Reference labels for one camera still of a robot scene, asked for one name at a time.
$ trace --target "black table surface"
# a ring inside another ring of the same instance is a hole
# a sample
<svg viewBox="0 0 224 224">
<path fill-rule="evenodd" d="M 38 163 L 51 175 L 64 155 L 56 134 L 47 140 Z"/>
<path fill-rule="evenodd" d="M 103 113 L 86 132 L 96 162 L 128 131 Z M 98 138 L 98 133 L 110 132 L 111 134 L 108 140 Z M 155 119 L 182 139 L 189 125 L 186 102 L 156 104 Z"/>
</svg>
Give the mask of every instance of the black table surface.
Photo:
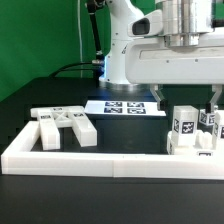
<svg viewBox="0 0 224 224">
<path fill-rule="evenodd" d="M 172 104 L 200 106 L 210 94 L 207 87 L 198 88 L 165 90 L 171 107 L 165 118 L 90 116 L 99 144 L 83 152 L 166 153 Z M 30 108 L 85 106 L 88 99 L 154 100 L 146 90 L 121 94 L 96 88 L 92 79 L 34 79 L 0 103 L 0 152 L 31 120 Z M 62 151 L 83 150 L 62 135 Z M 0 223 L 223 223 L 223 191 L 221 180 L 1 175 Z"/>
</svg>

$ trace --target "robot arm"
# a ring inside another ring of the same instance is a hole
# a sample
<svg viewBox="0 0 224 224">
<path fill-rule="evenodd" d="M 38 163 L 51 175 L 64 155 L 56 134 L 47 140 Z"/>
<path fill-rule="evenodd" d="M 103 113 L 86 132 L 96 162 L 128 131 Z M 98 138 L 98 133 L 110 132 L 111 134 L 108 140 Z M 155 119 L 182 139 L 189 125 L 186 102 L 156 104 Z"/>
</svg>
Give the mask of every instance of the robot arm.
<svg viewBox="0 0 224 224">
<path fill-rule="evenodd" d="M 160 104 L 161 84 L 211 84 L 214 110 L 224 84 L 224 28 L 214 28 L 213 0 L 156 0 L 156 10 L 129 25 L 130 83 L 148 83 Z"/>
<path fill-rule="evenodd" d="M 95 19 L 95 12 L 107 6 L 111 20 L 111 49 L 105 56 L 105 72 L 99 78 L 102 87 L 117 90 L 133 90 L 136 86 L 128 82 L 125 76 L 125 52 L 126 46 L 133 38 L 128 36 L 127 26 L 129 23 L 142 18 L 144 14 L 134 7 L 130 0 L 88 0 L 87 8 L 92 22 L 97 58 L 103 58 L 100 46 L 99 34 Z"/>
</svg>

